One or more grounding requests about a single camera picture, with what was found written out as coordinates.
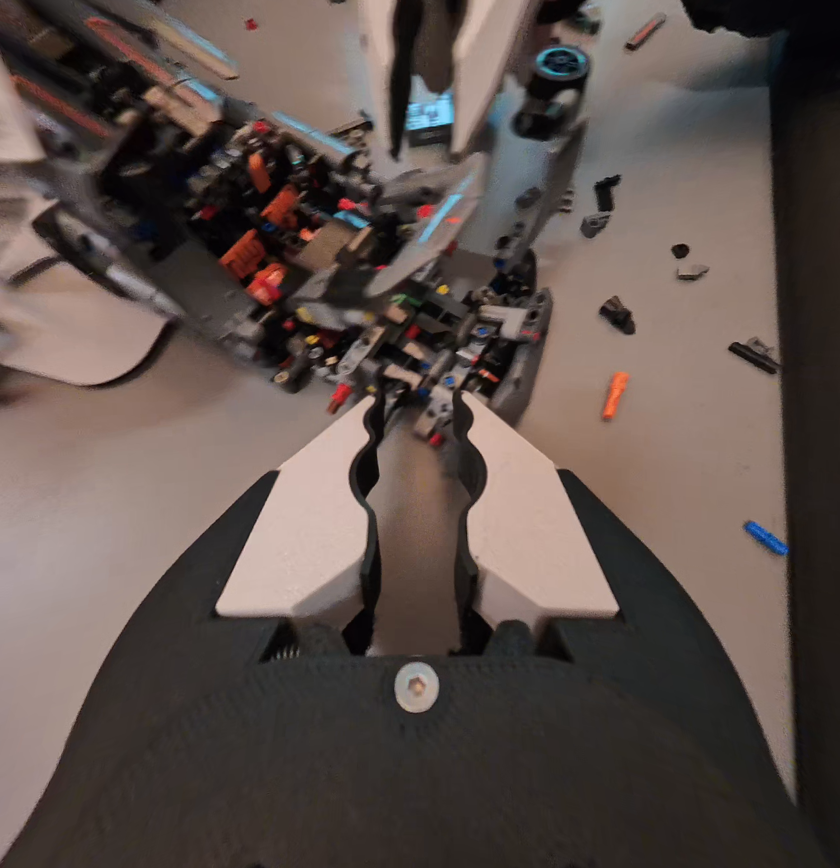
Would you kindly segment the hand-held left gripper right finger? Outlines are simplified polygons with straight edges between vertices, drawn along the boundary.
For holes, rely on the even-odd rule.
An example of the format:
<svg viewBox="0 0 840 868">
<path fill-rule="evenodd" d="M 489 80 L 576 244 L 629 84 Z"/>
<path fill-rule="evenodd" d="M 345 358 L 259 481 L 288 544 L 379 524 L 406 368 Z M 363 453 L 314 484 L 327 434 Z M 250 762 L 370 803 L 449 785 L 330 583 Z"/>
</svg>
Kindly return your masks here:
<svg viewBox="0 0 840 868">
<path fill-rule="evenodd" d="M 470 615 L 539 637 L 554 619 L 611 620 L 619 603 L 555 463 L 472 394 L 458 392 L 459 590 Z"/>
</svg>

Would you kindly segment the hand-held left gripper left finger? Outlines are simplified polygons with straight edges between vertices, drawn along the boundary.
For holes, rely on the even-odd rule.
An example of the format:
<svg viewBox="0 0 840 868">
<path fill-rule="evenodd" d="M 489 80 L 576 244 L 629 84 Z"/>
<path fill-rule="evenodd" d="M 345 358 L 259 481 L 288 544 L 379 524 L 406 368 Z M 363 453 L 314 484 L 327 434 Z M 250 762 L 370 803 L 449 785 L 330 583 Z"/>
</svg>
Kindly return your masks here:
<svg viewBox="0 0 840 868">
<path fill-rule="evenodd" d="M 349 623 L 361 612 L 370 522 L 349 472 L 371 442 L 373 405 L 363 398 L 277 468 L 216 603 L 219 616 Z"/>
</svg>

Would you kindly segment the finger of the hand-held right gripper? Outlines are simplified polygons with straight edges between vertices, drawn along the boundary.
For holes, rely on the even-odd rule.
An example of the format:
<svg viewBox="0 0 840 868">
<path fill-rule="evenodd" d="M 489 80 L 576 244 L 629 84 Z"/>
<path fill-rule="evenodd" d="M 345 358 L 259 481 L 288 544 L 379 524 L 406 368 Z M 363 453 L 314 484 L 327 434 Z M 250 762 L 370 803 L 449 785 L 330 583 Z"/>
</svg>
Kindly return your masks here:
<svg viewBox="0 0 840 868">
<path fill-rule="evenodd" d="M 371 93 L 371 118 L 392 159 L 403 149 L 414 49 L 422 26 L 420 1 L 359 1 L 361 47 Z"/>
<path fill-rule="evenodd" d="M 539 6 L 539 1 L 454 2 L 451 160 L 463 160 L 474 147 Z"/>
</svg>

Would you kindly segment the grey lego car model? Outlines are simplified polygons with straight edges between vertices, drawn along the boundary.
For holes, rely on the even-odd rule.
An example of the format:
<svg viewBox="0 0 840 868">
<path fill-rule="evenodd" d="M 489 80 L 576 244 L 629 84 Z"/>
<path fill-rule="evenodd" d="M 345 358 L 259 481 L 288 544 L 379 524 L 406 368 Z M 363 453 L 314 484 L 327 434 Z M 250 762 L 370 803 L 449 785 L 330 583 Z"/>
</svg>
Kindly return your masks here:
<svg viewBox="0 0 840 868">
<path fill-rule="evenodd" d="M 35 222 L 58 261 L 187 326 L 295 393 L 313 377 L 420 406 L 438 444 L 452 393 L 510 425 L 530 401 L 553 297 L 533 243 L 564 211 L 582 94 L 532 99 L 536 55 L 588 2 L 540 2 L 463 160 L 452 128 L 371 113 L 319 129 L 205 83 L 237 64 L 160 2 L 0 2 L 0 55 L 46 154 L 56 204 Z M 410 102 L 451 92 L 454 2 L 422 2 Z"/>
</svg>

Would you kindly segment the black lego tire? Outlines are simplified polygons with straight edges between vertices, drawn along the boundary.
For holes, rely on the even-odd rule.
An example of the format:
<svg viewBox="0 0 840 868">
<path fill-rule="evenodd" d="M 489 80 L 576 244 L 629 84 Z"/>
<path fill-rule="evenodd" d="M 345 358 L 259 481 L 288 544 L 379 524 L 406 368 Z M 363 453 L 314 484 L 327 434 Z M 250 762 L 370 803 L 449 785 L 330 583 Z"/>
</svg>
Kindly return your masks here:
<svg viewBox="0 0 840 868">
<path fill-rule="evenodd" d="M 582 94 L 590 72 L 591 60 L 585 51 L 573 45 L 555 45 L 536 55 L 526 92 L 543 102 L 551 102 L 565 91 Z"/>
</svg>

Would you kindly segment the blue lego pin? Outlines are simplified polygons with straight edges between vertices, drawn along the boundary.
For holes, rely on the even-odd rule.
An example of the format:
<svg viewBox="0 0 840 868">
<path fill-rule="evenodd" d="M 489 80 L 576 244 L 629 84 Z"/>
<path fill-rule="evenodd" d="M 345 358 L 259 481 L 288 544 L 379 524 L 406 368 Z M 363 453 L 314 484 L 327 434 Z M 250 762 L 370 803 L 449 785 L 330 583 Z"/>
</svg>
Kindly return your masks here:
<svg viewBox="0 0 840 868">
<path fill-rule="evenodd" d="M 747 535 L 749 535 L 749 537 L 761 545 L 762 548 L 765 548 L 778 557 L 788 556 L 789 548 L 783 539 L 777 537 L 774 533 L 763 527 L 758 522 L 745 522 L 742 525 L 742 529 Z"/>
</svg>

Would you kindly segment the shiny dark lego piece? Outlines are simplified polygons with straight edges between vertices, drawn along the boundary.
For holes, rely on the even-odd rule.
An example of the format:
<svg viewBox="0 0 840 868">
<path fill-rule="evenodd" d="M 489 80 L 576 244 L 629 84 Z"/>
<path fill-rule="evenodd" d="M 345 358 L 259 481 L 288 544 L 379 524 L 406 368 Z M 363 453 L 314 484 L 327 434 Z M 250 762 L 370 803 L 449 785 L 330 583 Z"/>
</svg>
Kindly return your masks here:
<svg viewBox="0 0 840 868">
<path fill-rule="evenodd" d="M 599 316 L 624 335 L 634 335 L 636 323 L 633 313 L 618 296 L 608 298 L 599 308 Z"/>
</svg>

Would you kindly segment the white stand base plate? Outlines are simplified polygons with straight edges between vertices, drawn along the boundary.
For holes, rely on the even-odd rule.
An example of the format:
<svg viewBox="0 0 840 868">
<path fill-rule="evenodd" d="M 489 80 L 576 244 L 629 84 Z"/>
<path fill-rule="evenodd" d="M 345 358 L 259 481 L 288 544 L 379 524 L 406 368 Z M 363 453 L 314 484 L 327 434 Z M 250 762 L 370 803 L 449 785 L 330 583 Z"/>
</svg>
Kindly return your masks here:
<svg viewBox="0 0 840 868">
<path fill-rule="evenodd" d="M 0 279 L 0 365 L 75 386 L 107 385 L 154 351 L 168 320 L 63 262 Z"/>
</svg>

